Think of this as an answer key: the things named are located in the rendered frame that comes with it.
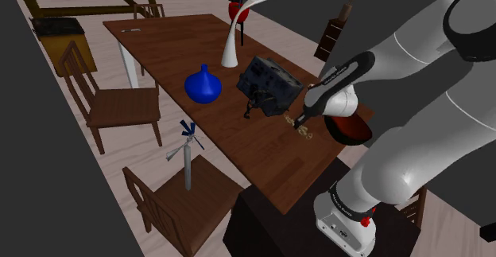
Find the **red bowl with black outside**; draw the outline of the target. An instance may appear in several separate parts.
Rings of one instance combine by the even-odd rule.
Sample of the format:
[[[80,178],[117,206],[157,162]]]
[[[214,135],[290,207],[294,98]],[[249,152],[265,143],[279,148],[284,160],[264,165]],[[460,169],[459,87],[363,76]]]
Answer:
[[[327,130],[334,140],[345,146],[359,146],[369,141],[372,130],[356,113],[348,117],[324,116]]]

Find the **dark drawer cabinet with wooden pin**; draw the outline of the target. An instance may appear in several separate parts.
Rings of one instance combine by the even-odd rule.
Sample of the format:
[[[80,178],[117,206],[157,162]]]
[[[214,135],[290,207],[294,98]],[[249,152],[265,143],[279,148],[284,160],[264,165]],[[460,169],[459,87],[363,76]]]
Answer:
[[[320,39],[318,47],[314,53],[314,56],[326,62],[332,49],[337,42],[339,35],[341,34],[343,27],[352,10],[353,0],[349,0],[343,5],[339,16],[334,19],[330,19],[326,29],[324,30],[323,36]]]

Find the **white desk lamp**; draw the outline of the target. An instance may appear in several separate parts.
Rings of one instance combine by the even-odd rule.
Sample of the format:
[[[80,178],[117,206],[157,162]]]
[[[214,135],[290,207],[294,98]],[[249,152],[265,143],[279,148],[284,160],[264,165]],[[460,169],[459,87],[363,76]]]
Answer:
[[[236,13],[233,22],[231,23],[230,31],[227,36],[227,41],[225,44],[225,48],[223,50],[223,57],[221,61],[221,65],[225,68],[234,68],[238,65],[237,55],[236,55],[236,45],[235,45],[235,30],[236,24],[238,22],[238,18],[241,13],[245,10],[249,9],[251,6],[257,5],[259,3],[265,2],[268,0],[247,0]]]

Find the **blue round vase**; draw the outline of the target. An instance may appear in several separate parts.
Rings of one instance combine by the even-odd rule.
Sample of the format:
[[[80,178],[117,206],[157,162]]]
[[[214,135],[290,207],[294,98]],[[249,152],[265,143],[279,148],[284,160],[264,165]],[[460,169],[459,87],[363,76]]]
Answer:
[[[190,75],[185,80],[184,90],[192,101],[207,104],[219,97],[222,92],[222,83],[217,76],[208,71],[206,64],[202,64],[199,72]]]

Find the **dark robot stand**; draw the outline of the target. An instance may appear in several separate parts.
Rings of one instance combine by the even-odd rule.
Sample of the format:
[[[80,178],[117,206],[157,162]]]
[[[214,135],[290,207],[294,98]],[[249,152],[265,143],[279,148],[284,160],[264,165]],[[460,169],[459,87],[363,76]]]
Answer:
[[[316,226],[313,201],[350,168],[336,158],[287,214],[281,214],[251,185],[231,212],[223,242],[231,257],[349,257]],[[410,257],[420,229],[390,204],[373,216],[376,244],[369,257]]]

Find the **grey pinwheel with blue blades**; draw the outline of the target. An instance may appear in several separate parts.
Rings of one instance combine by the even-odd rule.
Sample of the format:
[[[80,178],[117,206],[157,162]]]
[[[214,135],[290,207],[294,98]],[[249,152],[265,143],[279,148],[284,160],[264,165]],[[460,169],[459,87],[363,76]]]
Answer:
[[[183,151],[184,154],[184,187],[186,190],[190,191],[192,187],[192,156],[191,156],[191,142],[196,142],[200,148],[203,150],[204,147],[197,138],[196,135],[196,124],[194,122],[187,123],[184,120],[180,121],[180,125],[184,128],[181,132],[186,140],[183,145],[177,147],[174,150],[169,151],[166,154],[166,160],[170,161],[178,152]]]

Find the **red chair with black leg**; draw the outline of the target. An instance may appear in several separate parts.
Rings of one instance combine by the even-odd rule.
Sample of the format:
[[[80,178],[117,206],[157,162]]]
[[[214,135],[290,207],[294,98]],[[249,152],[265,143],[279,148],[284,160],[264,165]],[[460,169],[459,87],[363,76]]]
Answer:
[[[228,5],[228,13],[230,16],[230,19],[233,21],[236,14],[240,11],[242,4],[238,2],[231,2]],[[238,16],[237,23],[240,24],[240,32],[241,32],[241,45],[244,45],[244,22],[247,19],[249,15],[250,9],[247,8],[246,10],[243,10],[240,15]]]

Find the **brown wooden chair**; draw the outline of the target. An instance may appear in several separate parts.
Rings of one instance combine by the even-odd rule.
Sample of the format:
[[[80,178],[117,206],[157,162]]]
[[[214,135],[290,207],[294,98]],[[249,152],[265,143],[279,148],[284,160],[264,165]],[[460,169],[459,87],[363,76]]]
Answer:
[[[426,186],[422,186],[404,204],[397,206],[397,209],[418,228],[421,228],[424,217],[427,191]]]
[[[162,4],[134,4],[134,19],[139,14],[143,18],[163,18],[165,11]]]
[[[102,128],[149,124],[157,144],[162,145],[157,88],[101,89],[74,41],[59,59],[59,68],[101,154],[105,153],[99,133]]]
[[[181,169],[153,191],[129,168],[122,169],[146,232],[156,228],[183,257],[193,257],[234,207],[243,187],[203,156],[192,160],[192,186]]]

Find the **brown wooden table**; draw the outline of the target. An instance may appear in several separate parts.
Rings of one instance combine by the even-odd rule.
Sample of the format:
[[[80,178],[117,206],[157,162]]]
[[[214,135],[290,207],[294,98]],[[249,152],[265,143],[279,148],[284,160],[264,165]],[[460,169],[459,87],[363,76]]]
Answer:
[[[284,115],[266,117],[254,110],[249,119],[243,117],[248,99],[236,84],[255,56],[272,58],[303,84],[315,82],[316,77],[250,37],[238,51],[238,66],[222,67],[229,25],[216,16],[130,19],[104,25],[280,213],[286,214],[343,150],[322,118],[305,123],[313,134],[307,140]],[[136,28],[141,31],[121,32]],[[222,83],[220,96],[209,104],[193,102],[184,90],[185,79],[202,64]],[[302,105],[298,96],[285,115],[296,119]]]

